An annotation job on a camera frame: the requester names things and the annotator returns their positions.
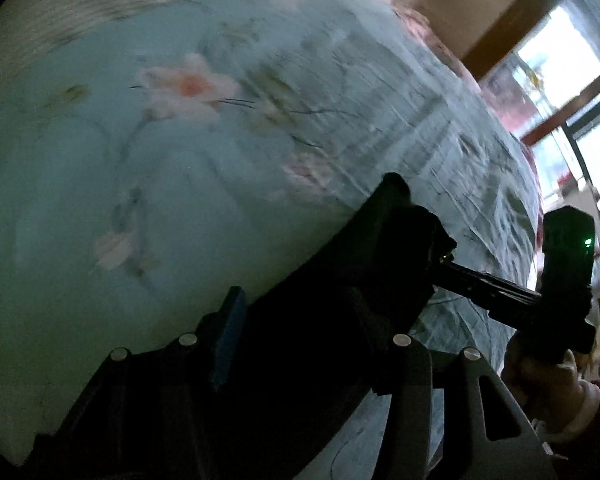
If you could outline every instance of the white sleeve cuff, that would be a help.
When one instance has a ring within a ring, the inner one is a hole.
[[[565,444],[578,438],[587,429],[598,412],[600,388],[584,380],[580,380],[580,384],[584,389],[585,397],[578,414],[560,433],[550,433],[544,422],[539,422],[536,433],[540,440],[549,444]]]

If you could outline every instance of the person's arm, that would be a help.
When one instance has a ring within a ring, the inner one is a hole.
[[[507,347],[502,380],[554,453],[561,479],[590,476],[600,468],[600,382],[578,380],[573,353],[559,365],[525,355],[518,336]]]

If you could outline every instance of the light blue fabric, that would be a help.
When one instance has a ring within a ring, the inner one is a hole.
[[[35,62],[0,96],[0,451],[21,462],[55,431],[112,348],[165,345],[231,285],[268,290],[388,171],[460,264],[526,280],[538,199],[522,152],[384,4],[183,0]],[[495,367],[510,334],[443,291],[413,329]],[[311,478],[368,478],[386,402],[365,401]],[[437,396],[432,447],[442,420]]]

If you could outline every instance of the black object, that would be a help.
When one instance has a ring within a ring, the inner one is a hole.
[[[393,394],[374,480],[424,478],[432,388],[445,390],[445,443],[431,478],[553,479],[525,415],[477,349],[429,352],[407,334],[438,284],[519,329],[541,358],[589,351],[592,243],[572,244],[592,229],[582,215],[546,216],[548,279],[537,294],[454,264],[456,243],[440,220],[388,174],[329,244],[252,305],[233,287],[195,334],[140,355],[114,350],[18,473],[292,478],[371,387]],[[554,270],[565,264],[568,297]],[[545,343],[552,326],[560,333]]]

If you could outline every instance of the mattress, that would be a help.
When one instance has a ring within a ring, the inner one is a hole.
[[[0,452],[22,463],[112,348],[269,290],[389,171],[456,261],[526,282],[520,147],[385,2],[177,0],[38,56],[0,89]],[[412,331],[496,368],[511,333],[442,290]],[[301,478],[368,478],[387,407],[370,394]]]

